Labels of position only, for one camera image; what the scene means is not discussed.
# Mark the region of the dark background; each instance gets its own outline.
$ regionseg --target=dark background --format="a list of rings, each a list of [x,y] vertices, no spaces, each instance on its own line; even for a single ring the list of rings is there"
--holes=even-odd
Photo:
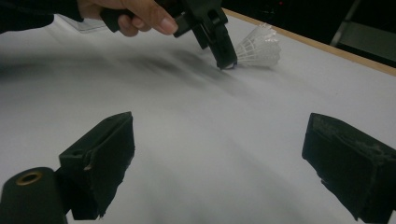
[[[332,39],[355,0],[223,0],[222,6],[324,44]],[[396,34],[396,0],[361,0],[351,21]],[[396,66],[381,57],[348,49]]]

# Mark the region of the black sleeve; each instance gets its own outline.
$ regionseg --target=black sleeve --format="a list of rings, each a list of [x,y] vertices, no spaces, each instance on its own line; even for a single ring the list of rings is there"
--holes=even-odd
[[[49,25],[53,14],[83,21],[76,0],[0,0],[0,34]]]

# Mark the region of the white feathers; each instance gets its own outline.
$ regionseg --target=white feathers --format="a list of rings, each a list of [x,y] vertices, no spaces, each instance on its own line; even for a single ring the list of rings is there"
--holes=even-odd
[[[254,66],[271,66],[279,61],[280,46],[276,31],[271,25],[260,24],[236,46],[238,63]]]

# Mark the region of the finger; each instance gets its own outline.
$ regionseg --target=finger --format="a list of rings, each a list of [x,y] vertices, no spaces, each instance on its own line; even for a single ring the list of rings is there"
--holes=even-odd
[[[121,0],[89,0],[92,3],[95,3],[96,5],[99,5],[101,7],[106,7],[106,8],[112,8],[112,9],[124,9],[125,6],[123,5]]]
[[[102,7],[87,0],[77,0],[78,11],[82,18],[101,20],[100,12]]]
[[[175,20],[154,0],[121,0],[123,5],[131,10],[148,26],[164,35],[172,35],[177,30]]]
[[[125,36],[135,36],[139,30],[132,25],[132,20],[127,15],[119,16],[120,32]]]
[[[142,21],[142,19],[138,18],[137,16],[134,16],[132,18],[132,25],[142,32],[146,32],[151,29],[149,25],[147,25],[145,22]]]

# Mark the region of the white table surface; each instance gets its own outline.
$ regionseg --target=white table surface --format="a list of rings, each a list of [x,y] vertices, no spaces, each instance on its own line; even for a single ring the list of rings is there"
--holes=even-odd
[[[227,27],[236,44],[254,25]],[[116,198],[103,219],[69,223],[357,223],[302,159],[306,125],[325,114],[396,147],[396,77],[278,38],[278,65],[220,71],[192,32],[84,35],[56,19],[0,35],[0,182],[57,169],[99,121],[132,111]]]

